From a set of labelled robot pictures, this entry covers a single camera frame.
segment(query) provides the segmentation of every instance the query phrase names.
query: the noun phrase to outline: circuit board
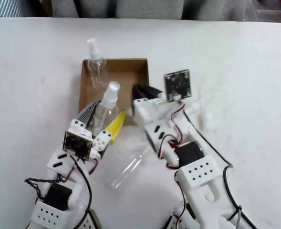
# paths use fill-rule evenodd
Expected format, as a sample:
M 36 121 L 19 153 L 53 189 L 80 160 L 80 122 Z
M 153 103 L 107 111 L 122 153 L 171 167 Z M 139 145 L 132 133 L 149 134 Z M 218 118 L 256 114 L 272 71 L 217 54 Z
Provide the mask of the circuit board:
M 168 103 L 191 97 L 189 69 L 164 75 Z

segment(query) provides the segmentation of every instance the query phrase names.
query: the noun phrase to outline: spray bottle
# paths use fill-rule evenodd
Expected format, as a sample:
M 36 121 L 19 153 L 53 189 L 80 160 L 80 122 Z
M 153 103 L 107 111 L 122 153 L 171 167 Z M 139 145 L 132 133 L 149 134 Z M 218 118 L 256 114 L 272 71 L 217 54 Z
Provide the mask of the spray bottle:
M 102 70 L 105 68 L 106 59 L 100 54 L 100 49 L 95 41 L 95 39 L 90 39 L 87 41 L 88 50 L 90 55 L 90 60 L 87 63 L 88 69 L 91 74 L 91 79 L 93 87 L 98 90 L 103 90 L 106 88 L 105 76 L 102 76 Z
M 110 82 L 103 99 L 96 107 L 94 113 L 94 129 L 93 134 L 97 136 L 104 130 L 119 114 L 117 106 L 118 91 L 120 84 L 117 82 Z

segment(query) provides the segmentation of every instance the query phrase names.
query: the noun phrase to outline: white wire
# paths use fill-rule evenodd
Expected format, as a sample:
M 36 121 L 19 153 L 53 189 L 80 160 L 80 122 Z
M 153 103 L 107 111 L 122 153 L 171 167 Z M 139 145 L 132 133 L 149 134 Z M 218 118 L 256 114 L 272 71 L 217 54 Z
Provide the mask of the white wire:
M 241 205 L 239 206 L 239 211 L 238 211 L 238 219 L 237 219 L 237 224 L 236 224 L 236 229 L 239 229 L 240 227 L 240 219 L 241 219 Z

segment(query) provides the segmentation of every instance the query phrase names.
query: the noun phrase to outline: brown cardboard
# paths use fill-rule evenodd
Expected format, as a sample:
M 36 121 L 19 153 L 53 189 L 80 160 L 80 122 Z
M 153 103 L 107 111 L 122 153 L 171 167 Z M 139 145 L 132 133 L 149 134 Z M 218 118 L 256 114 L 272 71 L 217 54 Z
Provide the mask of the brown cardboard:
M 102 99 L 104 94 L 104 91 L 93 88 L 87 62 L 84 60 L 82 64 L 79 112 L 89 103 Z M 108 59 L 104 71 L 109 81 L 120 83 L 119 109 L 131 107 L 133 84 L 149 84 L 147 59 Z M 131 120 L 126 119 L 125 124 L 131 124 Z

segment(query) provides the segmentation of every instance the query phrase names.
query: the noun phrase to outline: black wire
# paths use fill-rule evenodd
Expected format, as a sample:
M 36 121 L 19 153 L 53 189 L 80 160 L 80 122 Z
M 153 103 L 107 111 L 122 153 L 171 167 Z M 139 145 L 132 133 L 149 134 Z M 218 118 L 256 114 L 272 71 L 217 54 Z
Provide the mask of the black wire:
M 189 119 L 189 117 L 187 116 L 185 110 L 183 110 L 183 113 L 186 117 L 186 119 L 188 120 L 188 122 L 190 122 L 190 124 L 193 126 L 193 128 L 196 130 L 196 132 L 203 138 L 203 140 L 217 153 L 217 155 L 226 163 L 228 164 L 224 170 L 223 170 L 223 180 L 224 180 L 224 186 L 226 189 L 226 192 L 228 194 L 228 197 L 231 201 L 231 203 L 233 204 L 233 206 L 235 207 L 236 211 L 234 212 L 234 214 L 232 214 L 227 221 L 230 221 L 232 218 L 235 217 L 235 215 L 239 212 L 239 210 L 241 210 L 241 206 L 238 206 L 238 204 L 236 203 L 235 199 L 233 198 L 229 186 L 228 186 L 228 182 L 227 182 L 227 175 L 226 172 L 229 168 L 233 168 L 233 165 L 227 160 L 225 159 L 225 157 L 218 151 L 216 150 L 215 147 L 212 146 L 212 144 L 201 134 L 201 132 L 199 132 L 199 130 L 193 125 L 193 123 L 191 122 L 191 120 Z M 244 220 L 248 223 L 248 225 L 252 228 L 252 229 L 257 229 L 257 227 L 249 220 L 249 218 L 243 213 L 243 211 L 241 211 L 241 216 L 244 218 Z
M 24 180 L 27 184 L 29 184 L 32 188 L 36 190 L 36 195 L 39 199 L 45 199 L 45 197 L 42 196 L 41 190 L 39 188 L 39 185 L 33 182 L 40 182 L 40 183 L 60 183 L 60 182 L 66 182 L 66 179 L 63 179 L 63 176 L 61 174 L 58 174 L 58 178 L 56 180 L 44 180 L 44 179 L 36 179 L 36 178 L 27 178 Z
M 88 188 L 88 192 L 89 192 L 89 201 L 88 201 L 88 205 L 87 205 L 87 208 L 86 208 L 86 211 L 82 217 L 82 219 L 80 220 L 80 222 L 73 228 L 73 229 L 78 229 L 81 224 L 83 223 L 83 221 L 85 220 L 87 214 L 90 212 L 90 209 L 91 209 L 91 204 L 92 204 L 92 200 L 93 200 L 93 194 L 92 194 L 92 189 L 91 189 L 91 186 L 88 182 L 88 179 L 86 178 L 83 170 L 80 168 L 80 166 L 78 165 L 77 161 L 74 159 L 73 156 L 70 155 L 70 157 L 72 158 L 72 160 L 74 161 L 74 164 L 75 166 L 77 167 L 78 171 L 81 173 L 81 175 L 83 176 L 85 182 L 86 182 L 86 185 L 87 185 L 87 188 Z
M 229 186 L 228 186 L 228 182 L 227 182 L 227 175 L 226 175 L 226 171 L 229 168 L 233 168 L 232 165 L 227 165 L 224 170 L 223 170 L 223 179 L 224 179 L 224 186 L 226 189 L 226 192 L 228 194 L 229 199 L 231 200 L 233 206 L 236 208 L 236 210 L 239 211 L 239 209 L 241 208 L 240 206 L 237 205 L 234 197 L 232 196 Z M 237 214 L 237 212 L 235 212 L 230 218 L 228 218 L 227 220 L 230 221 L 235 215 Z M 252 228 L 252 229 L 257 229 L 257 227 L 249 220 L 249 218 L 243 213 L 243 211 L 241 211 L 241 216 L 244 218 L 244 220 L 248 223 L 248 225 Z
M 213 145 L 201 134 L 201 132 L 199 132 L 199 130 L 193 125 L 193 123 L 190 121 L 190 119 L 188 118 L 185 110 L 183 110 L 183 113 L 186 117 L 186 119 L 188 120 L 188 122 L 190 122 L 190 124 L 193 126 L 193 128 L 196 130 L 196 132 L 202 137 L 202 139 L 217 153 L 217 155 L 228 165 L 231 165 L 231 163 L 225 159 L 225 157 L 223 157 L 223 155 L 218 151 L 216 150 L 215 147 L 213 147 Z
M 175 228 L 177 229 L 178 227 L 178 223 L 179 223 L 179 221 L 180 221 L 180 218 L 182 218 L 182 215 L 184 214 L 184 212 L 185 212 L 185 210 L 186 210 L 186 199 L 185 199 L 185 196 L 184 196 L 184 192 L 183 192 L 183 189 L 182 189 L 182 187 L 181 187 L 181 185 L 177 182 L 177 185 L 179 186 L 179 189 L 180 189 L 180 191 L 182 192 L 182 196 L 183 196 L 183 200 L 184 200 L 184 208 L 183 208 L 183 211 L 182 211 L 182 213 L 179 215 L 179 217 L 178 217 L 178 219 L 177 219 L 177 223 L 176 223 L 176 225 L 175 225 Z

